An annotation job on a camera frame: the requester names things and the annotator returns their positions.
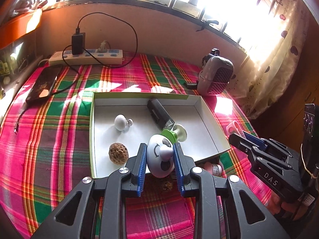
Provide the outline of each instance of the white curtain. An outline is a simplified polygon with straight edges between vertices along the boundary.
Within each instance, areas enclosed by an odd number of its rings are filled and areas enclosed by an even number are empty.
[[[308,21],[309,10],[302,0],[279,0],[274,14],[258,26],[247,28],[254,45],[226,89],[249,118],[257,118],[288,87],[306,39]]]

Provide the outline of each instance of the white label sticker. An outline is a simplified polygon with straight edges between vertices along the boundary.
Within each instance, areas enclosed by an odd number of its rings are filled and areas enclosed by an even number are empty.
[[[311,205],[312,202],[314,202],[315,198],[313,196],[311,196],[309,193],[305,196],[305,199],[303,200],[303,204],[308,207]]]

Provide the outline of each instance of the blue gripper pad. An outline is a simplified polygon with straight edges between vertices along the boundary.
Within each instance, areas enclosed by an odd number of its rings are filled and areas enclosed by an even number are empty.
[[[177,187],[181,195],[184,196],[184,193],[185,193],[185,187],[183,184],[184,174],[181,168],[181,162],[180,162],[180,158],[176,148],[176,144],[173,145],[173,150],[174,150],[174,168],[175,168],[175,174],[176,174]]]
[[[146,171],[146,150],[147,146],[144,146],[141,164],[138,170],[138,187],[136,190],[137,195],[140,197],[144,188],[145,171]]]
[[[261,139],[259,139],[258,137],[255,137],[247,132],[244,131],[244,135],[246,137],[246,139],[254,144],[256,144],[259,148],[259,150],[261,151],[265,151],[266,146],[264,141],[262,141]]]

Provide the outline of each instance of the speaker grille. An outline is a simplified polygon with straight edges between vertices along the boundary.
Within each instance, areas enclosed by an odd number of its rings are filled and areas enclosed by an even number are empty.
[[[214,76],[211,85],[208,87],[208,94],[221,94],[228,84],[230,77],[232,76],[232,69],[219,68]]]

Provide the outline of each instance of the hand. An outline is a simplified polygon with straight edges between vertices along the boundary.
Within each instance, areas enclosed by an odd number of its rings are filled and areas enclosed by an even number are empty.
[[[295,201],[292,204],[289,204],[287,202],[283,202],[282,199],[272,191],[272,197],[270,198],[267,209],[270,211],[270,213],[278,214],[280,212],[280,208],[283,208],[285,211],[289,211],[292,214],[296,211],[296,209],[299,206],[299,201]],[[296,216],[294,217],[294,220],[298,220],[301,218],[308,210],[308,207],[304,204],[301,204]]]

